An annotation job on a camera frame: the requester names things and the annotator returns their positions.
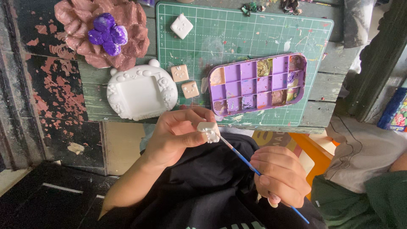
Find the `wooden table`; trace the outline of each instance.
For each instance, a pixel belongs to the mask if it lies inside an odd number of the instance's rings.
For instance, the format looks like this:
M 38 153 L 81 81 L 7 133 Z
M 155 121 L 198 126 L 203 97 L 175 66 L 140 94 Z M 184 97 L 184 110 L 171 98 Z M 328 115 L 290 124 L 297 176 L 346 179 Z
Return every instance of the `wooden table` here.
M 243 5 L 247 0 L 195 0 L 192 4 L 235 9 Z M 283 13 L 279 6 L 279 0 L 271 0 L 266 7 L 268 13 Z M 335 22 L 332 35 L 326 47 L 328 55 L 321 62 L 318 70 L 308 105 L 298 127 L 262 127 L 256 130 L 297 132 L 297 133 L 322 133 L 328 126 L 332 116 L 335 101 L 341 88 L 342 82 L 353 60 L 358 54 L 359 48 L 344 49 L 341 44 L 343 37 L 343 0 L 323 0 L 332 6 L 324 6 L 307 2 L 300 2 L 301 16 L 321 18 L 327 17 Z M 136 64 L 147 64 L 150 59 L 157 58 L 156 41 L 156 16 L 155 9 L 143 7 L 147 15 L 147 28 L 150 46 L 144 58 L 137 59 Z M 119 121 L 134 122 L 129 119 L 121 119 L 110 108 L 106 97 L 106 87 L 110 80 L 110 68 L 97 69 L 86 63 L 83 56 L 78 58 L 79 71 L 83 84 L 83 94 L 89 120 L 93 121 Z M 141 123 L 156 123 L 157 118 L 145 119 Z

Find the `brown clay flower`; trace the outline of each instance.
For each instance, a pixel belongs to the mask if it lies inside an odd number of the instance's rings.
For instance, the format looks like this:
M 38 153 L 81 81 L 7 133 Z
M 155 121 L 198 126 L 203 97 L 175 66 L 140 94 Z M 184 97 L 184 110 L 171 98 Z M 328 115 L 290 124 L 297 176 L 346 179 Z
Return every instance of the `brown clay flower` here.
M 88 31 L 94 28 L 93 19 L 102 13 L 112 14 L 116 24 L 127 30 L 129 40 L 121 46 L 122 51 L 117 56 L 110 56 L 101 45 L 89 42 Z M 126 71 L 134 67 L 136 57 L 142 58 L 147 53 L 150 44 L 147 18 L 140 4 L 128 0 L 71 0 L 71 3 L 63 0 L 55 5 L 55 17 L 65 25 L 67 45 L 96 68 L 113 66 Z

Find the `person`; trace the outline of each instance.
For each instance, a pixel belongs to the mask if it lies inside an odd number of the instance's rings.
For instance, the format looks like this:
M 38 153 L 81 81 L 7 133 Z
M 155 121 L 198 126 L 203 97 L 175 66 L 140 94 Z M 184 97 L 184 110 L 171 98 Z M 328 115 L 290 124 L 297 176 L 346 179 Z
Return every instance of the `person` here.
M 258 176 L 224 143 L 206 143 L 197 132 L 203 121 L 215 116 L 202 107 L 159 117 L 141 157 L 106 194 L 97 228 L 326 228 L 304 198 L 311 189 L 294 153 L 222 133 Z
M 335 229 L 407 228 L 407 133 L 334 115 L 340 145 L 312 183 L 311 202 Z

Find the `wrist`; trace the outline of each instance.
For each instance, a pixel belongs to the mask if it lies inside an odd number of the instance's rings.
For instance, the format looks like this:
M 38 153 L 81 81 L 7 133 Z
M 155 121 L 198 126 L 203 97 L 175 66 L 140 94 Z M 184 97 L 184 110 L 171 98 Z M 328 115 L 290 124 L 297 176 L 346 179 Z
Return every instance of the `wrist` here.
M 155 163 L 147 151 L 137 161 L 140 161 L 140 170 L 148 174 L 162 173 L 166 168 L 165 165 Z

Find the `green sleeve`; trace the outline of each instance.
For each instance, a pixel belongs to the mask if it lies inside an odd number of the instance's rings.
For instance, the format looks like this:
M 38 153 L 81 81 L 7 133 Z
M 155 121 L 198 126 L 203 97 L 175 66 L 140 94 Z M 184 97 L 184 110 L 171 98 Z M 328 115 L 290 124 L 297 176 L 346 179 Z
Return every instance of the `green sleeve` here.
M 407 228 L 407 171 L 388 172 L 365 182 L 370 205 L 388 228 Z
M 370 205 L 367 194 L 352 192 L 323 175 L 312 183 L 311 202 L 329 229 L 386 228 Z

